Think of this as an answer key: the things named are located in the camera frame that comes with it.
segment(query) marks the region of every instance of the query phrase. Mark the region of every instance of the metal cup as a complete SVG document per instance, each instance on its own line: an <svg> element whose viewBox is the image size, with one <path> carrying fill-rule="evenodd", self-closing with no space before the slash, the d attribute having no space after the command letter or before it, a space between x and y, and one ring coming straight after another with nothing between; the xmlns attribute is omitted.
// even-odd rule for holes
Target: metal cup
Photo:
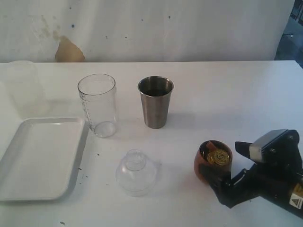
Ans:
<svg viewBox="0 0 303 227"><path fill-rule="evenodd" d="M174 84L167 78L151 76L141 80L138 89L141 93L145 124L152 129L162 128L166 123Z"/></svg>

